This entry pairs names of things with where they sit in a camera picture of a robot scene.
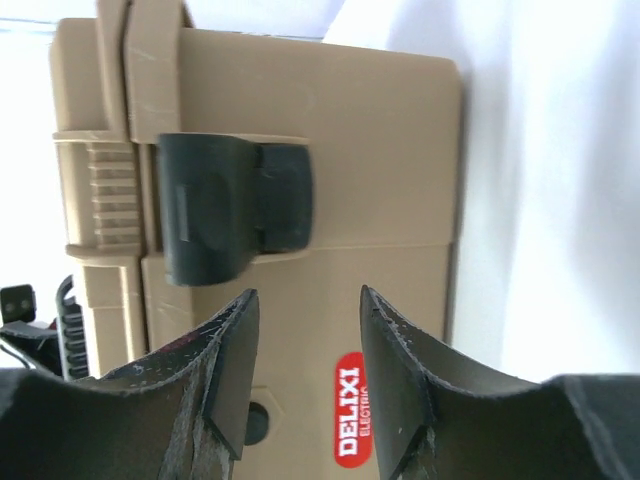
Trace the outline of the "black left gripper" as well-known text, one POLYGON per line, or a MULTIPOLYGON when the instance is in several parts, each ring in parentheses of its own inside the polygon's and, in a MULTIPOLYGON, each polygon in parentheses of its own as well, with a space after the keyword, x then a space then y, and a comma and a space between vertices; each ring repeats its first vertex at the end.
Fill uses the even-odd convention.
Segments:
POLYGON ((1 351, 24 367, 60 374, 58 335, 39 327, 35 292, 30 284, 1 289, 1 351))

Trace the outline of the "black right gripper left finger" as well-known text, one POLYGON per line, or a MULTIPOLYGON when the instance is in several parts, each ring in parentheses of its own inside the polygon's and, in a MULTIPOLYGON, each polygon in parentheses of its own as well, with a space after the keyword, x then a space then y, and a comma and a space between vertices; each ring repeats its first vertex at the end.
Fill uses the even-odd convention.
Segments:
POLYGON ((228 479, 245 444, 259 339, 248 289, 101 378, 1 373, 5 479, 228 479))

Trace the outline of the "tan plastic tool box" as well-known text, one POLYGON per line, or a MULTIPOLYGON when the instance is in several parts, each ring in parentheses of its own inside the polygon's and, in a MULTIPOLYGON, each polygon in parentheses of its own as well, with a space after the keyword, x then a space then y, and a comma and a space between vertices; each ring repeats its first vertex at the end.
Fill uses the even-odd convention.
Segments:
POLYGON ((449 59, 194 27, 101 1, 50 50, 88 370, 259 295, 259 432, 238 479, 374 479, 359 304, 437 337, 457 240, 463 84, 449 59))

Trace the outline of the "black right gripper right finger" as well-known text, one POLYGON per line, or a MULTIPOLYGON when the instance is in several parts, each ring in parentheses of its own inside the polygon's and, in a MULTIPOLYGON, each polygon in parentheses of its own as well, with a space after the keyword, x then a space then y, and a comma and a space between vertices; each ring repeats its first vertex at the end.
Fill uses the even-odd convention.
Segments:
POLYGON ((635 479, 639 379, 532 383, 421 330, 364 287, 360 330, 384 479, 635 479))

